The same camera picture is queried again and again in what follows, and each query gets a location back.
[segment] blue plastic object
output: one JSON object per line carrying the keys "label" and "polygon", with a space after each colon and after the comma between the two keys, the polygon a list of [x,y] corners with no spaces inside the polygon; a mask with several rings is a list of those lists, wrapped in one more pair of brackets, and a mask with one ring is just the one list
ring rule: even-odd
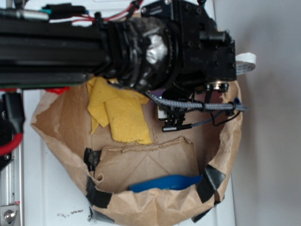
{"label": "blue plastic object", "polygon": [[130,191],[143,192],[151,188],[183,190],[193,184],[199,183],[202,176],[187,177],[183,175],[170,175],[130,186]]}

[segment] wire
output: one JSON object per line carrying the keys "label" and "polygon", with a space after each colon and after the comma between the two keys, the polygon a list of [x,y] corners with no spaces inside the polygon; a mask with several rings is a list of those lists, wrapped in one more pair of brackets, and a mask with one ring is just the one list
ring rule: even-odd
{"label": "wire", "polygon": [[227,120],[225,120],[225,121],[221,121],[221,122],[219,122],[219,123],[217,123],[217,124],[216,124],[215,121],[214,121],[214,115],[213,115],[212,113],[210,113],[211,118],[212,118],[212,124],[213,124],[214,126],[220,126],[220,125],[222,125],[222,124],[225,124],[226,122],[229,122],[229,121],[235,119],[237,116],[239,116],[240,113],[241,113],[241,111],[239,111],[239,112],[238,112],[235,116],[233,116],[232,118],[227,119]]}
{"label": "wire", "polygon": [[95,20],[94,19],[77,19],[77,20],[72,20],[72,23],[75,23],[75,22],[79,22],[79,21],[90,21],[90,22],[94,22]]}
{"label": "wire", "polygon": [[220,114],[223,113],[223,112],[224,112],[224,111],[219,111],[219,112],[216,113],[215,115],[212,115],[212,113],[210,113],[210,114],[211,114],[211,118],[206,119],[206,120],[203,120],[203,121],[200,121],[200,122],[197,122],[197,123],[193,123],[193,124],[191,124],[191,127],[197,127],[197,126],[201,126],[201,125],[207,124],[207,123],[213,121],[213,120],[214,120],[215,118],[217,118],[218,116],[220,116]]}
{"label": "wire", "polygon": [[115,20],[115,19],[122,19],[124,17],[130,18],[133,13],[135,13],[139,7],[142,5],[143,0],[134,0],[131,4],[120,13],[117,13],[111,17],[104,18],[105,21]]}
{"label": "wire", "polygon": [[23,134],[17,133],[14,139],[6,145],[0,146],[0,156],[11,153],[22,141]]}
{"label": "wire", "polygon": [[[124,17],[127,19],[130,18],[133,13],[135,13],[139,7],[142,5],[143,0],[134,0],[131,2],[131,4],[123,11],[120,13],[117,13],[115,15],[112,15],[110,17],[104,18],[105,21],[113,21],[113,20],[120,20]],[[72,23],[79,22],[79,21],[90,21],[90,22],[95,22],[95,18],[91,17],[89,14],[87,15],[77,15],[76,17],[82,17],[82,19],[76,19],[73,20]]]}

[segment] cable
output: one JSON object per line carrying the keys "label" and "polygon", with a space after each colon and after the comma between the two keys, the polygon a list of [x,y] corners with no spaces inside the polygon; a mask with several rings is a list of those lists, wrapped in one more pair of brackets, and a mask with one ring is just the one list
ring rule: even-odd
{"label": "cable", "polygon": [[17,133],[14,139],[6,145],[0,146],[0,156],[11,153],[22,141],[23,134]]}
{"label": "cable", "polygon": [[213,121],[218,116],[220,116],[220,114],[223,113],[223,112],[224,111],[219,111],[215,115],[212,115],[211,118],[209,118],[209,119],[206,119],[206,120],[203,120],[203,121],[200,121],[200,122],[197,122],[197,123],[193,123],[193,124],[191,124],[191,127],[197,127],[197,126],[201,126],[201,125],[207,124],[207,123]]}
{"label": "cable", "polygon": [[72,23],[75,23],[75,22],[79,22],[79,21],[90,21],[90,22],[94,22],[95,20],[93,19],[77,19],[77,20],[72,20]]}
{"label": "cable", "polygon": [[248,110],[247,106],[244,105],[234,105],[233,103],[229,104],[204,104],[204,103],[188,103],[188,102],[180,102],[174,100],[168,100],[159,98],[156,95],[145,92],[145,95],[153,100],[155,103],[159,103],[160,105],[169,106],[169,107],[177,107],[181,109],[199,109],[201,111],[215,111],[215,110],[238,110],[244,112]]}
{"label": "cable", "polygon": [[225,121],[221,121],[221,122],[219,122],[219,123],[217,123],[217,124],[216,124],[215,121],[214,121],[214,115],[213,115],[212,113],[210,113],[210,115],[211,115],[211,119],[212,119],[213,125],[214,125],[214,126],[220,126],[220,125],[222,125],[222,124],[225,124],[226,122],[229,122],[229,121],[235,119],[237,116],[239,116],[240,113],[241,113],[241,112],[238,112],[238,113],[237,113],[235,116],[233,116],[232,118],[227,119],[227,120],[225,120]]}
{"label": "cable", "polygon": [[104,18],[105,21],[110,21],[110,20],[115,20],[115,19],[122,19],[124,17],[130,18],[134,12],[136,12],[139,7],[142,5],[143,0],[134,0],[131,2],[131,4],[123,11],[120,13],[117,13],[113,16]]}

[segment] brown paper bag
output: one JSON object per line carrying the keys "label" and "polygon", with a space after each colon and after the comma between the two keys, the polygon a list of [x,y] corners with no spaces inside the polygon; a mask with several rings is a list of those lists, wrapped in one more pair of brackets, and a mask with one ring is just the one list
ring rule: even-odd
{"label": "brown paper bag", "polygon": [[[222,100],[227,103],[235,97],[241,98],[240,89],[237,82],[231,82]],[[94,210],[116,224],[171,226],[188,218],[197,221],[200,213],[224,199],[241,138],[242,114],[224,126],[214,127],[209,123],[163,133],[163,122],[155,119],[155,105],[149,102],[143,106],[143,113],[153,144],[143,146],[113,141],[109,127],[99,127],[90,135],[87,105],[85,84],[61,96],[46,93],[32,117],[32,126]],[[188,113],[185,123],[208,117],[206,113]],[[83,161],[87,147],[102,150],[94,172],[89,172]],[[130,184],[169,174],[202,174],[203,179],[181,191],[156,188],[141,193],[127,191]]]}

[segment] yellow cloth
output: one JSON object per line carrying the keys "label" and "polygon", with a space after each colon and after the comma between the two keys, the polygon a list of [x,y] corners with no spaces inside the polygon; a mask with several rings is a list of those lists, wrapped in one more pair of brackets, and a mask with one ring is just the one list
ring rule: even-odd
{"label": "yellow cloth", "polygon": [[148,103],[147,97],[132,90],[116,89],[101,77],[88,81],[87,89],[88,111],[92,116],[91,134],[99,125],[106,127],[110,124],[112,138],[116,141],[152,143],[141,108],[141,104]]}

